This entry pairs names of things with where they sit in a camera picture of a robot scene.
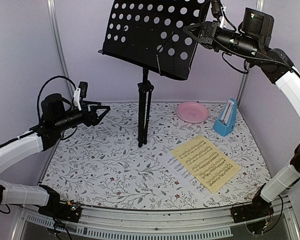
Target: perforated metal panel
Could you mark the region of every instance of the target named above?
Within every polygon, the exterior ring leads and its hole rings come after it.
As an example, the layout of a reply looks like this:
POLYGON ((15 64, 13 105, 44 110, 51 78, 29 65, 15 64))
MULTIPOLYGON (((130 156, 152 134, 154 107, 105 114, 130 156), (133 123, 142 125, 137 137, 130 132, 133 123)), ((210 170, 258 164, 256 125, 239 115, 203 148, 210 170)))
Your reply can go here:
MULTIPOLYGON (((26 220, 28 222, 53 229, 53 220, 44 217, 27 213, 26 220)), ((67 226, 71 234, 76 234, 83 237, 94 238, 99 240, 213 240, 225 237, 232 237, 231 229, 229 227, 219 228, 215 230, 186 232, 186 233, 125 233, 108 230, 100 230, 92 227, 84 226, 67 226)), ((58 231, 65 232, 65 230, 56 228, 58 231)))
POLYGON ((199 21, 202 2, 116 0, 109 18, 103 54, 172 79, 186 80, 197 43, 183 33, 182 27, 199 21))

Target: floral pattern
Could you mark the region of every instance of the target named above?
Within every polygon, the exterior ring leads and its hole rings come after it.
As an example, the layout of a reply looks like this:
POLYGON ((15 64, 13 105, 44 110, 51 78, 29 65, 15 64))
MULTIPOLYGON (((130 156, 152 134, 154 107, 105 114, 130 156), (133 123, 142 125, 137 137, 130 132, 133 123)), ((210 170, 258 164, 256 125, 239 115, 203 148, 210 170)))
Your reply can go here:
POLYGON ((176 103, 152 104, 148 144, 139 148, 138 104, 112 103, 99 125, 80 125, 74 136, 59 144, 43 184, 63 200, 123 209, 197 209, 248 202, 270 179, 267 166, 239 112, 234 131, 221 137, 213 125, 224 105, 205 106, 209 118, 189 124, 177 117, 176 103), (161 164, 170 150, 201 134, 242 166, 205 204, 161 164))

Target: plate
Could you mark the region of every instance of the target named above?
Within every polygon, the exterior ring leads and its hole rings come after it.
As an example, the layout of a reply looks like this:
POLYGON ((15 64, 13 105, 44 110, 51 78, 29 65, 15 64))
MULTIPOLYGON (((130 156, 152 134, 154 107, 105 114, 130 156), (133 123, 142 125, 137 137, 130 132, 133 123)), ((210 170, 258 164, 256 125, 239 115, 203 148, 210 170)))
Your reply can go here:
POLYGON ((208 109, 197 102, 184 102, 178 105, 176 113, 180 119, 191 124, 201 123, 209 117, 208 109))

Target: black music stand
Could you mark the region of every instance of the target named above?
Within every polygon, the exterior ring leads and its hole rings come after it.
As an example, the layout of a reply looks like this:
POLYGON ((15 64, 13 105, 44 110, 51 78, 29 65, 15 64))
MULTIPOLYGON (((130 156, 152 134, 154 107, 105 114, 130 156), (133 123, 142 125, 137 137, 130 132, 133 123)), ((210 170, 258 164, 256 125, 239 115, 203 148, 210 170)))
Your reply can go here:
MULTIPOLYGON (((139 147, 147 144, 151 96, 154 89, 148 80, 149 70, 175 80, 188 78, 197 42, 192 41, 182 31, 182 27, 198 22, 202 5, 199 2, 202 1, 114 1, 102 54, 143 68, 143 81, 138 84, 139 147)), ((196 36, 200 34, 200 29, 194 31, 196 36)))

